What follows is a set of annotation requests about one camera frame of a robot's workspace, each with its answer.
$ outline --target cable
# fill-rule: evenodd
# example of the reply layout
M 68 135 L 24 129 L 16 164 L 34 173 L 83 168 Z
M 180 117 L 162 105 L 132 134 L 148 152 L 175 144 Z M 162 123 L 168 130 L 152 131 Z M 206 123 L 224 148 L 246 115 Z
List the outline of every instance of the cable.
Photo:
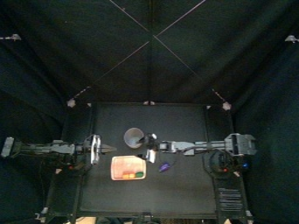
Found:
M 43 161 L 44 161 L 44 158 L 42 159 L 42 162 L 40 162 L 39 176 L 42 181 L 42 204 L 43 204 L 43 207 L 46 207 L 46 191 L 44 191 L 44 184 L 43 184 Z

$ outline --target black fabric wall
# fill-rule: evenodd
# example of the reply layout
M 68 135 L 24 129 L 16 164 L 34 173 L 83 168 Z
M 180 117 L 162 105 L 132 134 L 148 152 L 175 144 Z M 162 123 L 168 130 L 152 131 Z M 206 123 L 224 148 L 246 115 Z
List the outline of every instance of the black fabric wall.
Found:
M 235 114 L 240 133 L 256 137 L 246 174 L 258 223 L 299 223 L 299 45 L 290 44 L 256 74 Z
M 0 30 L 15 29 L 2 19 Z M 7 137 L 26 143 L 48 143 L 62 138 L 66 108 L 58 83 L 24 41 L 0 43 L 0 151 Z M 0 223 L 35 223 L 43 209 L 50 171 L 39 158 L 0 158 Z

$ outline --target orange box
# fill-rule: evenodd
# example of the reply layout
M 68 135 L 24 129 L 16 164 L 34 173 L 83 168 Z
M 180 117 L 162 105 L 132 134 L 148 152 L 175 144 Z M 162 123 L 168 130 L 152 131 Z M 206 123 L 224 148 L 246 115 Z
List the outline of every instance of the orange box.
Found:
M 146 161 L 140 157 L 112 157 L 111 178 L 114 180 L 134 180 L 146 178 Z

